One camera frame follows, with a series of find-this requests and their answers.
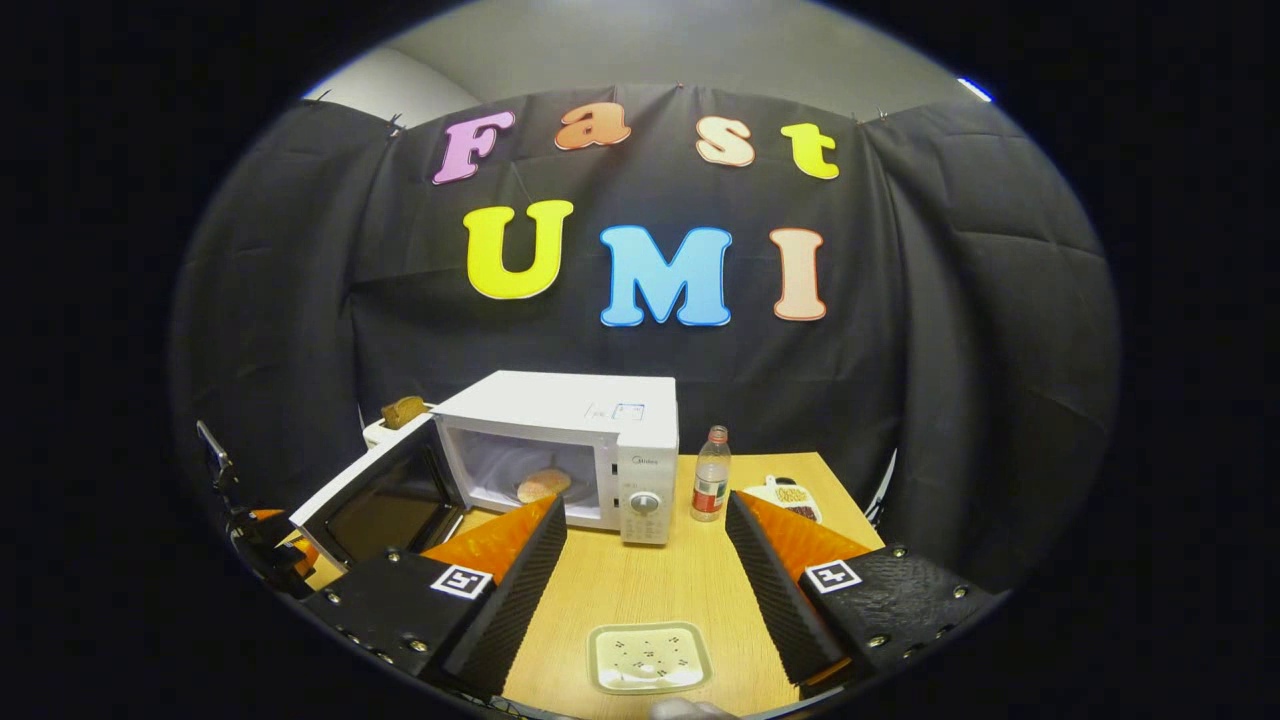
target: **water bottle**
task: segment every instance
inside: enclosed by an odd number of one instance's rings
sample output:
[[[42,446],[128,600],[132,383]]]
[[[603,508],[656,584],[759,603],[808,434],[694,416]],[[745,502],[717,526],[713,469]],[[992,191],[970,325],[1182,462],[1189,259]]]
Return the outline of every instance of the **water bottle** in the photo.
[[[728,496],[728,430],[724,425],[712,425],[707,433],[707,445],[698,454],[698,470],[694,477],[694,520],[709,523],[719,518]]]

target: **microwave knob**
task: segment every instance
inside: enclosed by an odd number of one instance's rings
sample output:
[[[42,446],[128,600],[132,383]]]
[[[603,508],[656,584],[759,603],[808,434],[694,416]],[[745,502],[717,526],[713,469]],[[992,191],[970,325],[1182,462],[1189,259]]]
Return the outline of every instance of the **microwave knob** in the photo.
[[[652,492],[637,492],[628,500],[631,510],[641,515],[648,515],[662,506],[662,498]]]

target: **white microwave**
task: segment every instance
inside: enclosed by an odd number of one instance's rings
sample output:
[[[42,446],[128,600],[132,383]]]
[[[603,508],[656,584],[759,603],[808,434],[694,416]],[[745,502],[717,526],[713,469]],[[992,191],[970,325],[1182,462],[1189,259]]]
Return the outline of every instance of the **white microwave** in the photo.
[[[571,527],[667,542],[675,378],[499,370],[398,430],[371,427],[365,437],[369,452],[291,515],[339,566],[383,547],[443,542],[465,509],[518,507],[521,486],[548,469],[568,480],[559,495]]]

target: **wooden table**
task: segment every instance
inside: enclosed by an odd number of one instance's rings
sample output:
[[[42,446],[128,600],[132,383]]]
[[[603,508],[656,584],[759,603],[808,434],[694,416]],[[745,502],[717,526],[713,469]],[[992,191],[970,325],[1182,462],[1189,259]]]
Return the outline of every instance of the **wooden table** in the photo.
[[[723,512],[712,523],[689,515],[695,461],[692,455],[680,456],[677,505],[664,547],[625,546],[617,533],[570,528],[503,697],[593,720],[646,717],[649,706],[667,697],[712,702],[739,716],[800,700],[724,533]],[[733,456],[730,488],[764,484],[767,474],[792,478],[808,488],[822,509],[823,525],[872,550],[884,547],[817,452]],[[474,509],[458,532],[497,516]],[[337,577],[337,569],[317,565],[308,583],[320,588]],[[712,664],[708,683],[655,696],[605,694],[591,684],[586,639],[594,628],[667,620],[692,623],[701,630]]]

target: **hand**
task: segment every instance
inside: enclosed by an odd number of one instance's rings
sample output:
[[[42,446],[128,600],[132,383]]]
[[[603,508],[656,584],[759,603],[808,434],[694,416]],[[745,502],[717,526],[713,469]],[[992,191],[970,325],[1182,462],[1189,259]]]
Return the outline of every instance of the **hand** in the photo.
[[[709,702],[689,702],[682,697],[672,697],[649,706],[649,720],[737,720],[737,716]]]

